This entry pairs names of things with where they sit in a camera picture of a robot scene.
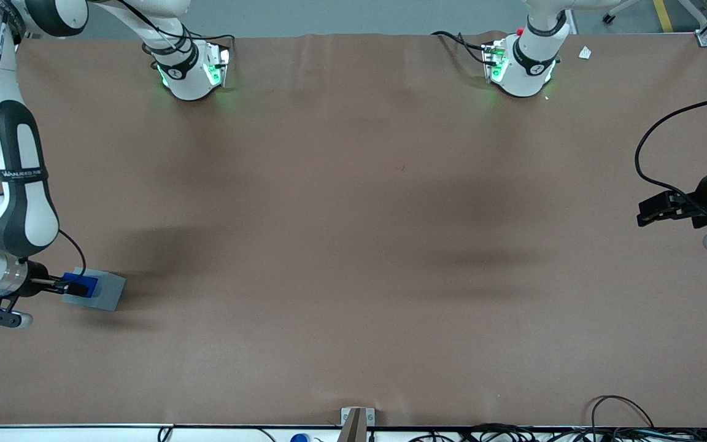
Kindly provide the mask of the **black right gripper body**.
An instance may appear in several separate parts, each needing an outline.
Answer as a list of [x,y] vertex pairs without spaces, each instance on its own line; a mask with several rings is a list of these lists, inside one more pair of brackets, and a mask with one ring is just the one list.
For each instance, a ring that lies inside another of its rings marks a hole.
[[22,297],[33,297],[48,287],[48,269],[41,263],[25,261],[27,277],[22,283]]

